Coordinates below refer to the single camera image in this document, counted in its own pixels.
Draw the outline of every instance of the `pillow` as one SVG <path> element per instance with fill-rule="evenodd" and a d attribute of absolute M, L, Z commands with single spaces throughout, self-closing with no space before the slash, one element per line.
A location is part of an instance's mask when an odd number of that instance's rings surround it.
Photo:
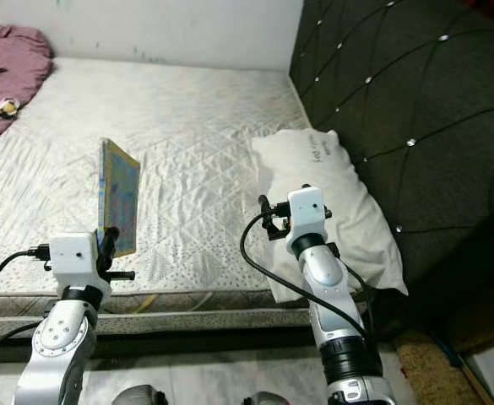
<path fill-rule="evenodd" d="M 274 204 L 286 201 L 288 192 L 305 183 L 320 188 L 325 205 L 333 212 L 325 223 L 328 242 L 337 244 L 341 260 L 372 287 L 408 294 L 399 248 L 389 225 L 360 182 L 336 132 L 284 130 L 254 138 L 251 147 L 258 161 L 260 194 Z M 281 277 L 302 285 L 297 260 L 286 251 L 285 240 L 268 241 L 259 260 Z M 359 289 L 353 277 L 348 279 L 350 289 Z M 271 279 L 269 284 L 277 302 L 299 298 Z"/>

